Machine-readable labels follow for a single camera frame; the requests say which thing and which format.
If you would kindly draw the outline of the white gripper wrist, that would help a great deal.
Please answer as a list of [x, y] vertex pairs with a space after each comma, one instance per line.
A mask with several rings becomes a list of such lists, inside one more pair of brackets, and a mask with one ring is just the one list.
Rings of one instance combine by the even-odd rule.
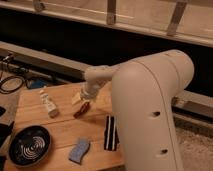
[[85, 82], [81, 87], [80, 93], [76, 93], [72, 97], [71, 103], [75, 105], [79, 103], [82, 99], [84, 100], [95, 99], [100, 89], [101, 89], [101, 86], [99, 84]]

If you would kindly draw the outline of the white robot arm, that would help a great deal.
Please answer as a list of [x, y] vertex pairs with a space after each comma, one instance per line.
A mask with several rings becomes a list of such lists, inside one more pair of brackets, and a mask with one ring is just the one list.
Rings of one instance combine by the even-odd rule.
[[172, 99], [191, 82], [194, 64], [179, 50], [92, 66], [74, 104], [92, 100], [111, 84], [112, 112], [126, 171], [184, 171], [172, 116]]

